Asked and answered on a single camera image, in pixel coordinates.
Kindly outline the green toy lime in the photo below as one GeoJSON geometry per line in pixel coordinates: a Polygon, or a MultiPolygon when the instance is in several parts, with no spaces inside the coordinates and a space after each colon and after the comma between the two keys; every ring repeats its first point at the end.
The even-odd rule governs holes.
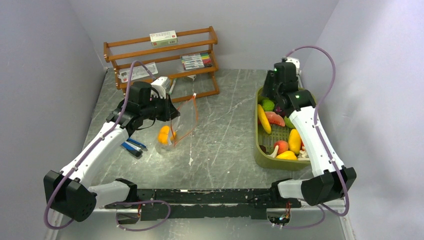
{"type": "Polygon", "coordinates": [[[275,103],[269,99],[263,99],[260,103],[265,112],[273,112],[275,110],[275,103]]]}

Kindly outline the clear zip bag orange zipper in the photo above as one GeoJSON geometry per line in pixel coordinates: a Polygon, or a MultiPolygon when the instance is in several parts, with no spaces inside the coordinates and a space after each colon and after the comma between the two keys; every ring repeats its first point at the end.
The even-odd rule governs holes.
{"type": "Polygon", "coordinates": [[[198,123],[198,109],[197,109],[197,94],[194,93],[189,100],[183,102],[177,109],[180,116],[168,121],[164,126],[170,126],[176,132],[176,137],[173,144],[163,145],[158,142],[156,137],[155,148],[158,152],[170,152],[178,148],[182,142],[189,137],[198,123]]]}

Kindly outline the purple toy onion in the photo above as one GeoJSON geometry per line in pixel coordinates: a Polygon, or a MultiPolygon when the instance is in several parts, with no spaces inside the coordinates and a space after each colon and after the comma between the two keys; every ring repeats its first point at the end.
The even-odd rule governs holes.
{"type": "Polygon", "coordinates": [[[282,118],[286,116],[286,112],[278,105],[275,107],[274,112],[280,115],[282,118]]]}

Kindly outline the orange toy bell pepper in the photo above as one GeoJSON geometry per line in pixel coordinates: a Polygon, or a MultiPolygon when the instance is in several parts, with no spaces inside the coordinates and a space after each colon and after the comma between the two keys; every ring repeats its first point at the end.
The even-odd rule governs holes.
{"type": "Polygon", "coordinates": [[[172,145],[176,135],[176,132],[169,125],[165,125],[160,129],[157,135],[157,141],[162,145],[172,145]]]}

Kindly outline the yellow toy banana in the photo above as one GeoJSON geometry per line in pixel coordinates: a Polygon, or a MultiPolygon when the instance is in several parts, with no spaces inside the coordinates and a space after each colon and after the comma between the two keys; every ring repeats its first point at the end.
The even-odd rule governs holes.
{"type": "Polygon", "coordinates": [[[257,117],[258,117],[264,131],[267,134],[271,134],[272,133],[271,125],[269,123],[269,120],[266,116],[266,113],[265,113],[263,107],[260,104],[257,105],[257,117]]]}

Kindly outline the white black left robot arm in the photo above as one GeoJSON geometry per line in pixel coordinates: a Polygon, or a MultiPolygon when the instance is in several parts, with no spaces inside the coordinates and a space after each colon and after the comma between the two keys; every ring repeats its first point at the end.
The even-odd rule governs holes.
{"type": "Polygon", "coordinates": [[[107,116],[95,138],[60,171],[49,171],[43,179],[47,216],[55,210],[73,221],[86,220],[94,209],[121,203],[134,207],[139,200],[137,185],[118,178],[93,186],[101,164],[124,144],[145,120],[167,122],[180,116],[166,88],[159,80],[136,81],[118,106],[107,116]]]}

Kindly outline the green capped white marker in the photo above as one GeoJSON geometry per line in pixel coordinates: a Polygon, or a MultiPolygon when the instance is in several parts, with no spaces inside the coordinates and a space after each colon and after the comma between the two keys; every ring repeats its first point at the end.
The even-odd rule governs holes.
{"type": "Polygon", "coordinates": [[[171,86],[170,86],[170,89],[169,89],[169,94],[170,94],[170,95],[171,95],[171,94],[173,93],[173,91],[174,91],[174,88],[175,88],[176,82],[177,82],[177,78],[174,78],[174,79],[172,80],[172,83],[171,83],[171,86]]]}

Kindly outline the pink toy watermelon slice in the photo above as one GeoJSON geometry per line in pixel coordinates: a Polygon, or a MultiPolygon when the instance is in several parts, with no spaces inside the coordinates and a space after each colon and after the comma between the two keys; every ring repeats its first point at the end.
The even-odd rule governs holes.
{"type": "Polygon", "coordinates": [[[280,127],[286,126],[286,123],[281,115],[273,111],[265,111],[264,113],[270,125],[278,125],[280,127]]]}

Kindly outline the olive green plastic bin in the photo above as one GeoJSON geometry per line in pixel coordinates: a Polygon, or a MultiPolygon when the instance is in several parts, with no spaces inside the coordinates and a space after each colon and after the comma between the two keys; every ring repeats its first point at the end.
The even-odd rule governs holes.
{"type": "Polygon", "coordinates": [[[272,153],[274,150],[274,143],[277,141],[289,141],[289,134],[291,128],[285,126],[281,127],[275,124],[271,124],[271,134],[267,134],[258,119],[257,105],[261,104],[261,101],[267,99],[262,96],[262,89],[259,88],[256,93],[256,105],[254,109],[254,117],[257,120],[255,126],[255,142],[254,142],[254,160],[262,168],[266,169],[279,169],[286,171],[300,171],[311,164],[308,152],[304,143],[301,139],[301,150],[299,154],[296,154],[297,160],[285,160],[270,158],[267,155],[272,153]]]}

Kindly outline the blue black stapler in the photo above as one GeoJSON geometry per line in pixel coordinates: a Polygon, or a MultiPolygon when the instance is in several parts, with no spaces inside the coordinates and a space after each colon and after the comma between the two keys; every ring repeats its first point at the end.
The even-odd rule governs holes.
{"type": "Polygon", "coordinates": [[[136,141],[132,138],[128,138],[121,146],[129,152],[133,157],[139,159],[143,152],[147,152],[147,147],[139,141],[136,141]]]}

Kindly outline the coloured marker pen pack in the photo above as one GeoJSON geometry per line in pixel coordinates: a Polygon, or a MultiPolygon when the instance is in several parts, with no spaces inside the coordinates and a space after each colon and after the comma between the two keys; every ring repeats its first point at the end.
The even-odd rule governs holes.
{"type": "Polygon", "coordinates": [[[213,66],[212,59],[207,52],[193,53],[180,57],[183,69],[186,71],[209,68],[213,66]]]}

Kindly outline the white toy mushroom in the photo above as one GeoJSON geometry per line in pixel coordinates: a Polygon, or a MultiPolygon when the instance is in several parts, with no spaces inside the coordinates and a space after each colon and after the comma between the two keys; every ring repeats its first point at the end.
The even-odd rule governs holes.
{"type": "Polygon", "coordinates": [[[276,145],[276,146],[274,147],[274,149],[273,149],[273,152],[271,152],[270,154],[267,154],[267,156],[268,156],[269,158],[274,159],[274,158],[278,155],[278,151],[279,151],[279,146],[278,146],[278,145],[276,145]]]}

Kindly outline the yellow toy mango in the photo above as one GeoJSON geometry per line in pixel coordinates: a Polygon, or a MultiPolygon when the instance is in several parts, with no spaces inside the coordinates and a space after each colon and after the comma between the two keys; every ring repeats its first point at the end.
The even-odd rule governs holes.
{"type": "Polygon", "coordinates": [[[287,150],[287,151],[284,151],[281,154],[278,154],[275,158],[276,159],[283,159],[283,160],[290,160],[290,161],[297,161],[298,160],[296,154],[293,151],[290,151],[290,150],[287,150]]]}

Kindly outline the green white box top shelf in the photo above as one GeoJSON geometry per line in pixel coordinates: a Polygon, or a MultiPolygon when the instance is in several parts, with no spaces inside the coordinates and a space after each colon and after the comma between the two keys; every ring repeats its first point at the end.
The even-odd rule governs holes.
{"type": "Polygon", "coordinates": [[[159,48],[178,43],[178,36],[174,30],[150,33],[150,43],[152,47],[159,48]]]}

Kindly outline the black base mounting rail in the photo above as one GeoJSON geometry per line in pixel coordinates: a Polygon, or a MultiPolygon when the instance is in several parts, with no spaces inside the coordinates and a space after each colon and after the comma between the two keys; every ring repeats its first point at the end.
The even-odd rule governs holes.
{"type": "Polygon", "coordinates": [[[282,198],[271,188],[148,189],[130,191],[124,209],[134,202],[140,221],[200,218],[268,219],[269,209],[302,206],[296,198],[282,198]]]}

